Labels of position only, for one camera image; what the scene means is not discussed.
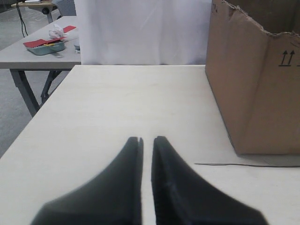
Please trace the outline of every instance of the gray floor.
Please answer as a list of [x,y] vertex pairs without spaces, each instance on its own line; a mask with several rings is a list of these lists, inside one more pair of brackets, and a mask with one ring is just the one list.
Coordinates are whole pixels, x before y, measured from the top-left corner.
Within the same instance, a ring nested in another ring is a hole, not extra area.
[[[22,17],[28,33],[33,33],[48,24],[42,13],[21,8]],[[52,12],[53,19],[59,16],[57,10]],[[0,13],[0,50],[22,39],[21,22],[16,9]],[[67,75],[63,72],[52,83],[52,91]],[[40,94],[47,79],[47,72],[26,72],[31,88],[41,103]],[[31,120],[31,115],[15,87],[8,69],[0,69],[0,158]]]

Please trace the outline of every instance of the table surface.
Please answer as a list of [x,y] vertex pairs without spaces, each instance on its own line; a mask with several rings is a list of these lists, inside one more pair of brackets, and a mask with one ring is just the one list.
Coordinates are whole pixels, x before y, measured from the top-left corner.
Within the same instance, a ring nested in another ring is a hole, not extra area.
[[74,42],[79,37],[78,28],[67,33],[67,38],[65,39],[66,49],[61,52],[37,56],[25,48],[23,45],[24,42],[38,39],[49,40],[49,30],[53,30],[54,24],[58,24],[62,28],[69,25],[77,26],[77,18],[76,16],[63,16],[55,22],[3,49],[0,51],[0,69],[72,69],[74,65],[81,64],[80,54],[76,53],[74,48]]
[[20,7],[51,7],[51,6],[55,6],[54,4],[52,4],[52,1],[51,0],[45,0],[45,1],[42,1],[41,3],[26,3],[26,2],[20,2],[19,3],[19,6]]
[[45,202],[101,172],[130,136],[144,139],[143,224],[155,224],[150,173],[158,135],[270,225],[299,223],[300,169],[194,164],[300,164],[298,156],[234,153],[204,66],[75,66],[0,159],[1,225],[29,224]]

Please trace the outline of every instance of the cardboard box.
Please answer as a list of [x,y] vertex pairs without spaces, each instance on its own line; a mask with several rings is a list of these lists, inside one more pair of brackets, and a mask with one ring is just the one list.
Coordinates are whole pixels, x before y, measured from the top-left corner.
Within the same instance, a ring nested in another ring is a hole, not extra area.
[[299,6],[212,1],[206,74],[237,153],[300,153]]

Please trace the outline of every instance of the white curtain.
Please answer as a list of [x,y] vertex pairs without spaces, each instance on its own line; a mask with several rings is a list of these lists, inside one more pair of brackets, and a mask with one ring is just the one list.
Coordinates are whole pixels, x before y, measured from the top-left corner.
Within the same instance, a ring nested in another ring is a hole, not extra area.
[[205,64],[211,0],[75,0],[82,64]]

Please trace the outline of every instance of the black cable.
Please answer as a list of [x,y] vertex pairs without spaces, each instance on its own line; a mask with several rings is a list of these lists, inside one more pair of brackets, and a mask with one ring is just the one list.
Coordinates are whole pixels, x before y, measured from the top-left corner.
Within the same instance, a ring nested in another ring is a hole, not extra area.
[[195,163],[195,165],[209,165],[209,166],[249,166],[249,167],[264,167],[264,168],[300,168],[300,165],[251,165],[251,164],[239,164],[239,163]]
[[23,18],[22,18],[22,14],[21,14],[20,7],[19,7],[19,3],[18,3],[18,2],[17,2],[17,4],[16,4],[16,7],[17,7],[17,11],[18,11],[18,14],[19,14],[19,17],[20,17],[20,21],[21,21],[23,37],[25,37],[24,31],[23,31],[23,25],[24,25],[24,28],[25,28],[25,33],[26,33],[26,35],[28,36],[27,29],[26,29],[26,25],[25,25],[25,22],[24,22],[24,20],[23,20]]

